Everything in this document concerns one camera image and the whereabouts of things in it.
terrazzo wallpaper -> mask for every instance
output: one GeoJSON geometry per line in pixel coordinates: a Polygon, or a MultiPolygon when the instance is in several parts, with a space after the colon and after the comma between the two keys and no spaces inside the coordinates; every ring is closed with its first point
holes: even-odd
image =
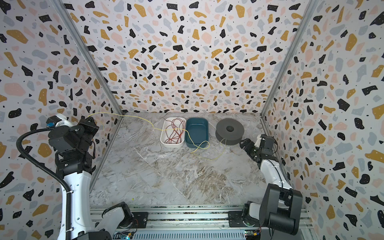
{"type": "Polygon", "coordinates": [[[260,112],[307,0],[64,0],[124,112],[260,112]]]}
{"type": "MultiPolygon", "coordinates": [[[[57,113],[76,124],[90,113],[113,109],[49,1],[0,0],[0,8],[0,239],[56,239],[60,185],[20,157],[16,140],[45,127],[57,113]]],[[[100,130],[93,170],[117,123],[108,114],[94,118],[100,130]]],[[[55,171],[47,134],[26,138],[23,147],[55,171]]]]}
{"type": "Polygon", "coordinates": [[[319,1],[265,120],[319,239],[384,239],[384,2],[319,1]]]}

marble floor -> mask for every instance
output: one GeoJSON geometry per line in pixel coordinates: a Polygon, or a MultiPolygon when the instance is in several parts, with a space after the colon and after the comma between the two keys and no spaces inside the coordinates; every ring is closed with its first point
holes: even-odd
{"type": "Polygon", "coordinates": [[[212,205],[261,203],[264,176],[238,145],[220,145],[216,124],[234,118],[244,126],[244,138],[263,133],[253,113],[133,113],[162,128],[167,117],[202,117],[209,122],[210,148],[166,148],[159,130],[139,118],[125,117],[90,194],[91,205],[212,205]]]}

blue plastic tray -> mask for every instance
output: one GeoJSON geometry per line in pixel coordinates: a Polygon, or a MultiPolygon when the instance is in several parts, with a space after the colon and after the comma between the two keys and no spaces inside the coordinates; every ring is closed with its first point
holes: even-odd
{"type": "MultiPolygon", "coordinates": [[[[189,132],[195,145],[199,146],[204,141],[209,141],[208,121],[205,118],[189,118],[185,124],[185,129],[189,132]]],[[[185,142],[190,148],[197,148],[193,145],[188,133],[185,133],[185,142]]]]}

cable spool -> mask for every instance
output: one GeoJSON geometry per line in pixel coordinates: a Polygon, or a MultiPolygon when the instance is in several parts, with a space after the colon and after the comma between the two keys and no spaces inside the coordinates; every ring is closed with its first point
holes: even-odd
{"type": "Polygon", "coordinates": [[[235,119],[225,118],[220,120],[216,125],[216,138],[219,142],[222,142],[224,139],[226,145],[232,146],[240,143],[243,134],[243,125],[235,119]]]}

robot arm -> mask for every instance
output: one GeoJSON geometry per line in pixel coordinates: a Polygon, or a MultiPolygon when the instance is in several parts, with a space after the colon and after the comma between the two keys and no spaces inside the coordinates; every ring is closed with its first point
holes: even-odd
{"type": "Polygon", "coordinates": [[[39,129],[23,134],[17,145],[20,153],[37,167],[60,180],[63,192],[63,206],[59,240],[110,240],[118,226],[133,224],[133,214],[124,202],[106,209],[103,220],[92,226],[89,207],[89,184],[92,175],[92,160],[88,149],[99,127],[92,117],[81,119],[73,125],[62,114],[48,118],[47,129],[39,129]],[[22,140],[30,134],[50,131],[49,144],[56,151],[56,173],[37,162],[21,146],[22,140]]]}
{"type": "Polygon", "coordinates": [[[275,143],[274,138],[265,134],[260,134],[256,143],[250,139],[240,143],[240,147],[257,163],[268,183],[261,205],[253,202],[245,204],[243,219],[249,224],[259,222],[262,227],[296,235],[303,196],[300,191],[292,189],[284,178],[277,158],[273,156],[275,143]],[[289,208],[280,208],[279,203],[289,208]]]}

